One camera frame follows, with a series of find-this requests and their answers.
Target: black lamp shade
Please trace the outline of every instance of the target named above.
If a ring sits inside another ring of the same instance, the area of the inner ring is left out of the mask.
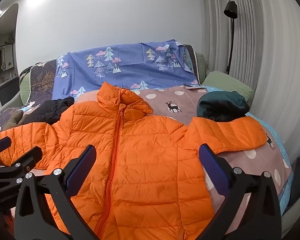
[[[237,4],[234,1],[228,2],[223,13],[231,19],[237,19],[238,18]]]

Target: green pillow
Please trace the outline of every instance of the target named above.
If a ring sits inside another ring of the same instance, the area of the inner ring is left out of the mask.
[[[253,91],[239,80],[219,71],[210,72],[202,85],[219,88],[229,92],[237,91],[246,99],[246,101],[249,100]]]
[[[20,82],[20,97],[23,104],[28,101],[30,95],[30,72]]]
[[[198,70],[198,81],[201,84],[204,79],[206,78],[206,61],[204,56],[200,52],[196,52],[196,59],[197,59],[197,70]]]

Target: dark green beanie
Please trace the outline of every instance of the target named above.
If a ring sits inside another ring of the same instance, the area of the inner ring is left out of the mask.
[[[249,109],[245,98],[238,92],[213,91],[199,99],[197,116],[215,122],[231,122],[244,117]]]

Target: polka dot pattern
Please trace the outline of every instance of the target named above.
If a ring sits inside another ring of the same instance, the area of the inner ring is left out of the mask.
[[[184,94],[184,92],[183,91],[176,91],[176,92],[174,92],[177,96],[181,96],[181,95],[183,95]]]
[[[244,153],[249,159],[254,159],[257,156],[257,152],[255,150],[244,151]]]
[[[156,94],[149,94],[149,95],[146,95],[146,98],[148,99],[153,99],[155,98],[157,95]]]
[[[277,169],[274,170],[274,179],[278,183],[278,185],[280,186],[281,185],[281,178],[280,178],[280,174],[279,174]]]
[[[247,197],[246,208],[247,208],[247,206],[248,206],[248,203],[249,203],[250,197],[251,197],[251,193],[250,193],[250,194],[249,194],[249,196]]]
[[[173,119],[173,120],[176,120],[176,119],[172,118],[171,116],[166,116],[166,117],[171,118],[171,119]]]
[[[286,168],[286,169],[289,169],[290,167],[287,165],[287,163],[286,163],[286,161],[283,159],[283,164],[284,164],[284,167]]]
[[[206,172],[206,170],[204,169],[204,167],[202,166],[203,170],[204,170],[204,179],[206,181],[206,187],[208,190],[211,190],[212,188],[214,188],[214,185],[208,175],[208,173]]]

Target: arched doorway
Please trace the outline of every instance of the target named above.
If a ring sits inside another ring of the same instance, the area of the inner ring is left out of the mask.
[[[0,17],[0,102],[10,101],[19,91],[16,60],[16,24],[18,4],[13,4]]]

